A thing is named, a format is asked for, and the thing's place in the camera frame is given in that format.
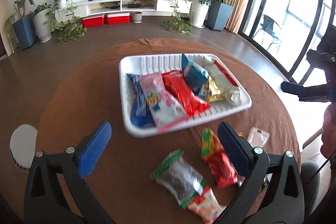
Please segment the person's right hand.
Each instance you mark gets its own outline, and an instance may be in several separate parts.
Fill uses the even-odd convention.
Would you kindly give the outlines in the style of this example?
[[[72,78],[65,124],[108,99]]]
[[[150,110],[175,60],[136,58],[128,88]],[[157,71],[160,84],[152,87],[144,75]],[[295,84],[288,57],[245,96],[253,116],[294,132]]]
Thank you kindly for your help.
[[[325,158],[329,158],[335,151],[336,146],[335,103],[330,104],[325,110],[322,128],[321,153]]]

